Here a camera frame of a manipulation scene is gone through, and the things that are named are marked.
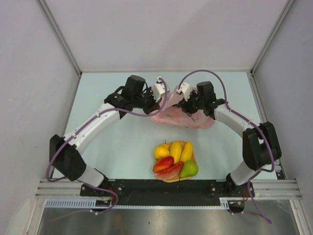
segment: fruit basket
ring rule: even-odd
[[[176,142],[179,142],[180,145],[181,145],[181,148],[184,149],[185,147],[185,144],[187,143],[186,141],[176,141]],[[165,143],[168,148],[170,149],[171,148],[171,145],[172,145],[173,142],[169,142],[169,143]],[[196,161],[196,158],[195,158],[195,153],[194,151],[192,151],[192,155],[191,155],[191,161],[193,161],[194,163],[197,163]],[[177,181],[181,181],[181,180],[188,180],[188,179],[191,179],[193,176],[191,177],[185,177],[185,178],[181,178],[179,176],[179,174],[177,176],[174,176],[173,178],[169,179],[169,180],[162,180],[164,182],[167,182],[167,183],[173,183],[173,182],[177,182]]]

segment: fake fruit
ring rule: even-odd
[[[170,155],[170,151],[168,151],[167,144],[161,144],[155,148],[155,158],[161,159]]]
[[[172,179],[174,176],[177,176],[180,173],[183,165],[184,162],[179,162],[176,165],[171,166],[170,168],[155,173],[155,177],[158,180]]]
[[[174,158],[174,164],[177,164],[181,155],[181,144],[178,141],[172,143],[170,148],[170,155]]]
[[[198,171],[199,168],[196,163],[194,163],[193,161],[185,161],[179,176],[181,178],[195,176],[198,173]]]
[[[168,145],[165,144],[165,143],[161,144],[160,146],[165,147],[166,149],[168,149]]]
[[[192,146],[192,143],[187,142],[185,144],[184,150],[181,153],[180,160],[183,162],[190,160],[191,156],[192,156],[193,149],[194,148]]]
[[[164,157],[158,160],[153,167],[153,172],[158,172],[171,167],[174,163],[174,158],[172,156]]]

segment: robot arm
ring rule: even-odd
[[[69,180],[78,180],[91,186],[98,187],[107,177],[98,170],[86,165],[82,154],[89,144],[109,125],[114,124],[133,108],[141,108],[149,114],[160,109],[163,96],[169,93],[158,78],[157,82],[148,87],[145,79],[135,75],[127,79],[125,86],[110,94],[101,107],[81,126],[67,133],[63,138],[58,135],[50,139],[50,161],[58,149],[66,143],[53,162],[53,166]]]
[[[227,107],[225,100],[216,99],[211,82],[197,84],[197,91],[194,91],[188,83],[182,83],[176,92],[183,93],[184,99],[179,106],[189,116],[199,109],[203,110],[206,116],[224,123],[243,139],[244,160],[226,177],[226,180],[234,186],[245,184],[262,167],[271,163],[268,149],[264,143],[260,143],[262,137],[251,123],[256,124],[262,130],[269,142],[274,160],[281,157],[282,153],[273,124],[270,122],[260,123],[251,119],[247,122],[240,117],[238,112],[236,112],[237,114],[232,112]]]

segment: green pear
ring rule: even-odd
[[[194,163],[192,160],[185,161],[179,176],[181,178],[195,176],[198,173],[198,171],[199,168],[196,163]]]

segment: gray wall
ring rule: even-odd
[[[46,0],[81,70],[248,70],[288,0]]]
[[[32,198],[78,83],[34,0],[0,1],[0,234]]]
[[[282,162],[296,178],[313,218],[313,1],[296,1],[256,72],[269,120],[281,143]]]

